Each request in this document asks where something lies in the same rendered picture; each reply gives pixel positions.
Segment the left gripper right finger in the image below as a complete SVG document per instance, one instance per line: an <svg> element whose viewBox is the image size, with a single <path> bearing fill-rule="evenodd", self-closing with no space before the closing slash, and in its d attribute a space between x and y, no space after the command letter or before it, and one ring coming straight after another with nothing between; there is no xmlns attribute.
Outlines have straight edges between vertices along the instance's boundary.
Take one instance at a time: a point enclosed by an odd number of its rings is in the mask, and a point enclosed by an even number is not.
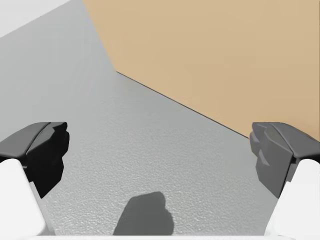
<svg viewBox="0 0 320 240"><path fill-rule="evenodd" d="M259 181L277 198L265 236L320 236L320 142L282 122L254 122Z"/></svg>

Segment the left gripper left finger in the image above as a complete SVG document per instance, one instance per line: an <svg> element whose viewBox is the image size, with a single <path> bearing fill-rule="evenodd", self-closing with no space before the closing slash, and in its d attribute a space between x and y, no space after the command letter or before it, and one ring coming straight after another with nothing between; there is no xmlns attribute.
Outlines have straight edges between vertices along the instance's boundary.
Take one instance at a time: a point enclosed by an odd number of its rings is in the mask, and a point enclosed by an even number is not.
<svg viewBox="0 0 320 240"><path fill-rule="evenodd" d="M41 200L60 182L66 122L36 122L0 141L0 236L53 236Z"/></svg>

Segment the tall board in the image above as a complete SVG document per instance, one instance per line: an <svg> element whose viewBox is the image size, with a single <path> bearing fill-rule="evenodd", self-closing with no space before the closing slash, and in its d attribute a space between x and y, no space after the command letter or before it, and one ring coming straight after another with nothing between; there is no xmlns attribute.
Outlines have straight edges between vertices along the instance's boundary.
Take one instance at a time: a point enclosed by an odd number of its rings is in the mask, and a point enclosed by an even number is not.
<svg viewBox="0 0 320 240"><path fill-rule="evenodd" d="M115 70L248 135L320 140L320 0L83 0Z"/></svg>

